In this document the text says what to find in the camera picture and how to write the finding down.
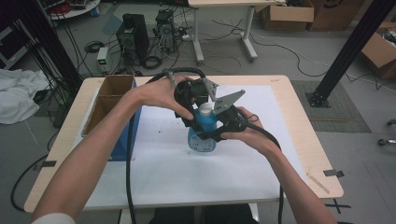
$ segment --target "white cloth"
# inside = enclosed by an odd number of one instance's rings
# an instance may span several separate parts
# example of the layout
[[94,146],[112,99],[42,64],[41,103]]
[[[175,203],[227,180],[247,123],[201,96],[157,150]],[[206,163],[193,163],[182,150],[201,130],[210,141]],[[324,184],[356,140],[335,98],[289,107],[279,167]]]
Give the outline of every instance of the white cloth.
[[31,117],[39,108],[35,93],[49,86],[42,71],[0,69],[0,123],[13,124]]
[[53,223],[76,224],[73,218],[63,213],[52,213],[45,215],[34,221],[32,224],[53,224]]

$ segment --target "spray bottle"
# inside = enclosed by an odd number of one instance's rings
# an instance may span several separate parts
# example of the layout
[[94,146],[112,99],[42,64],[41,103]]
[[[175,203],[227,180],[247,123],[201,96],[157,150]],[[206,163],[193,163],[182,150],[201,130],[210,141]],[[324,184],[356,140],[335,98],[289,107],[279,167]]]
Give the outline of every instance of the spray bottle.
[[[217,129],[217,119],[212,110],[212,105],[209,103],[202,104],[199,108],[194,109],[194,116],[201,124],[205,132],[212,132]],[[197,133],[190,128],[188,136],[189,147],[192,150],[199,152],[210,152],[216,147],[216,141],[209,138],[202,140]]]

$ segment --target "black metal frame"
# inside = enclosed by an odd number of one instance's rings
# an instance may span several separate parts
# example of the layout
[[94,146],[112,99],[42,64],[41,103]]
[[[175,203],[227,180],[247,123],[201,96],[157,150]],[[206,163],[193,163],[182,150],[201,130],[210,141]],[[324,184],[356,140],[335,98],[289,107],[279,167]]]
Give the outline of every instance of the black metal frame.
[[312,107],[322,107],[358,53],[396,4],[396,0],[375,0],[335,58],[326,76],[308,98]]

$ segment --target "gray carpet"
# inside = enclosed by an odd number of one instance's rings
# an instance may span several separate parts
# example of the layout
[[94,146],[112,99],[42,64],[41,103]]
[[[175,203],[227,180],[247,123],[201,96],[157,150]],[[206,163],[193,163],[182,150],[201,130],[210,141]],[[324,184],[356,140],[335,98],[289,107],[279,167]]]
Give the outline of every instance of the gray carpet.
[[311,107],[306,93],[313,92],[319,83],[318,81],[291,82],[315,131],[334,133],[371,132],[340,83],[337,84],[328,98],[330,107]]

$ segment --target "white bottle cap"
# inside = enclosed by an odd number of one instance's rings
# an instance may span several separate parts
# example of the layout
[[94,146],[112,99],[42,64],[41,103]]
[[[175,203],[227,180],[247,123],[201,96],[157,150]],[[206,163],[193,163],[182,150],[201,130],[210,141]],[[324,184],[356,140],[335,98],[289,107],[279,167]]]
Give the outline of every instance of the white bottle cap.
[[199,106],[199,113],[202,116],[209,116],[212,113],[212,105],[210,103],[204,103]]

